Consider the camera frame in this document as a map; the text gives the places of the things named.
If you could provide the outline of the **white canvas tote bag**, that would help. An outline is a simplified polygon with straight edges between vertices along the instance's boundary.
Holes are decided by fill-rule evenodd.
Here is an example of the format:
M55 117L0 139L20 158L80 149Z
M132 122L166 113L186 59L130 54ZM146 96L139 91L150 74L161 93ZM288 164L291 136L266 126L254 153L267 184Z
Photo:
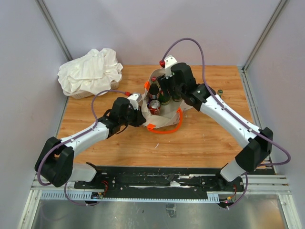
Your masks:
M142 114L146 119L146 122L143 124L143 126L145 126L145 127L151 125L152 128L158 129L161 127L178 124L180 121L180 115L179 115L178 109L180 108L181 111L184 113L185 111L193 108L193 107L187 105L183 100L181 100L179 102L175 102L171 99L168 105L161 105L159 115L151 114L151 112L149 111L149 108L146 107L146 103L143 100L145 97L148 96L148 89L151 84L151 78L153 76L159 77L164 74L165 74L164 69L157 69L152 72L152 74L148 78L148 81L146 81L144 84L144 93L142 94L142 99L141 99L140 104L142 107Z

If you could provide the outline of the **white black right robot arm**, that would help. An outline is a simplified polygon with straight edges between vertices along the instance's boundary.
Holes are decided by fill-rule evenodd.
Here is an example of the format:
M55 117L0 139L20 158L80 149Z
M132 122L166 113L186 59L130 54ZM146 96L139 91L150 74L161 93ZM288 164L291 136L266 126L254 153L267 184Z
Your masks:
M197 83L186 63L161 61L160 66L165 70L165 74L159 79L163 90L176 94L187 105L208 115L242 147L241 152L221 169L220 176L216 178L216 186L220 190L228 190L232 187L233 180L246 172L253 172L270 155L272 130L267 127L261 129L248 122L228 106L207 83Z

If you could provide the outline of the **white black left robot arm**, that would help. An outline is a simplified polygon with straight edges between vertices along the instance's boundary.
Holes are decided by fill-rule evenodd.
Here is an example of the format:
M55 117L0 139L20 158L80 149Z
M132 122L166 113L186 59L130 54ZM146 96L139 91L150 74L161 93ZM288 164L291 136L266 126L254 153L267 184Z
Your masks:
M61 187L67 182L84 181L96 189L102 184L97 168L90 164L76 164L74 159L90 146L123 132L128 126L139 127L145 123L139 105L142 96L133 93L129 97L118 97L112 108L96 119L95 123L71 136L49 138L35 164L38 182L43 185Z

